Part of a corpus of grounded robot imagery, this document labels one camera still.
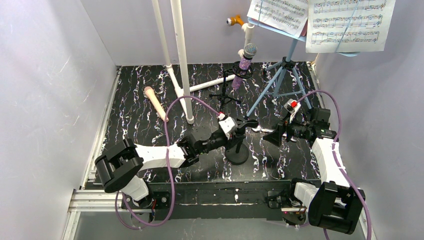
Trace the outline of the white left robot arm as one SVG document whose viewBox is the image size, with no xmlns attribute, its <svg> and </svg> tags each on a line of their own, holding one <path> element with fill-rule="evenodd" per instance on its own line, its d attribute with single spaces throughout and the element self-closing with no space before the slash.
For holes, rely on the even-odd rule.
<svg viewBox="0 0 424 240">
<path fill-rule="evenodd" d="M 150 195 L 147 183 L 137 176 L 139 171 L 170 167 L 186 168 L 199 161 L 200 155 L 229 143 L 230 129 L 218 128 L 207 140 L 190 134 L 178 143 L 167 146 L 144 146 L 130 138 L 120 141 L 94 161 L 105 193 L 121 191 L 135 201 Z"/>
</svg>

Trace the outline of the black round-base microphone stand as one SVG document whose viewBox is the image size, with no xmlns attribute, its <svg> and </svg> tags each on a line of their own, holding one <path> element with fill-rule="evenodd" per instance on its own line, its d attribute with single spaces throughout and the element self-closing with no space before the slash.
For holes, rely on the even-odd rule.
<svg viewBox="0 0 424 240">
<path fill-rule="evenodd" d="M 246 138 L 246 128 L 257 128 L 259 122 L 254 119 L 237 119 L 237 127 L 231 133 L 230 140 L 225 146 L 224 156 L 232 165 L 239 166 L 244 164 L 250 154 L 249 148 L 244 144 Z"/>
</svg>

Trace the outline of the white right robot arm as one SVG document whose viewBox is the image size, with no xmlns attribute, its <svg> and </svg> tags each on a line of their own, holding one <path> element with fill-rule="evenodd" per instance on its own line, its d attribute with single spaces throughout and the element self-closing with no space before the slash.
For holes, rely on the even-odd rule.
<svg viewBox="0 0 424 240">
<path fill-rule="evenodd" d="M 345 169 L 338 157 L 339 143 L 336 131 L 330 129 L 331 112 L 314 107 L 309 119 L 297 120 L 297 110 L 288 108 L 287 115 L 278 122 L 275 130 L 263 140 L 279 147 L 283 141 L 306 140 L 318 163 L 321 185 L 293 178 L 288 189 L 269 191 L 266 199 L 270 208 L 297 208 L 304 223 L 343 234 L 352 234 L 357 226 L 366 198 L 363 190 L 355 191 L 342 174 Z"/>
</svg>

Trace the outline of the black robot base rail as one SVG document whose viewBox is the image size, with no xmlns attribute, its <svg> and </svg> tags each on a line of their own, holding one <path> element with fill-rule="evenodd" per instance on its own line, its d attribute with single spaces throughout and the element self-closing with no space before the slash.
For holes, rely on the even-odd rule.
<svg viewBox="0 0 424 240">
<path fill-rule="evenodd" d="M 266 219 L 280 221 L 283 200 L 278 207 L 267 200 L 268 196 L 287 193 L 290 180 L 232 181 L 232 182 L 181 182 L 175 184 L 175 202 L 171 203 L 169 183 L 151 183 L 150 196 L 136 203 L 128 195 L 121 201 L 122 209 L 135 213 L 154 213 L 162 221 L 173 208 L 170 219 Z"/>
</svg>

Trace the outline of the purple glitter microphone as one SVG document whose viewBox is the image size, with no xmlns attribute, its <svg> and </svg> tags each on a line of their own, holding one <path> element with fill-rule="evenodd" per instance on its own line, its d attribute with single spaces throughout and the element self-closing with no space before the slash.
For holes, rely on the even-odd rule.
<svg viewBox="0 0 424 240">
<path fill-rule="evenodd" d="M 257 53 L 257 50 L 257 46 L 254 43 L 248 43 L 244 47 L 238 67 L 236 67 L 234 70 L 235 77 L 232 81 L 232 88 L 234 91 L 240 88 L 242 82 L 246 79 L 246 75 L 251 75 L 249 73 L 249 67 L 253 57 Z"/>
</svg>

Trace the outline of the pink toy microphone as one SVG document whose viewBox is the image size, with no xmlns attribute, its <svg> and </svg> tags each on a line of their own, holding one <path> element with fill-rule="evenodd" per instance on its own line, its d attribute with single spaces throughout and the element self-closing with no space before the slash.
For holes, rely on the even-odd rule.
<svg viewBox="0 0 424 240">
<path fill-rule="evenodd" d="M 151 102 L 152 106 L 154 107 L 154 109 L 156 110 L 156 113 L 159 116 L 159 118 L 167 123 L 169 121 L 169 119 L 166 116 L 166 112 L 165 112 L 164 108 L 162 107 L 161 102 L 157 98 L 156 93 L 153 90 L 153 88 L 150 87 L 150 86 L 146 86 L 144 88 L 144 95 L 150 100 L 150 102 Z"/>
</svg>

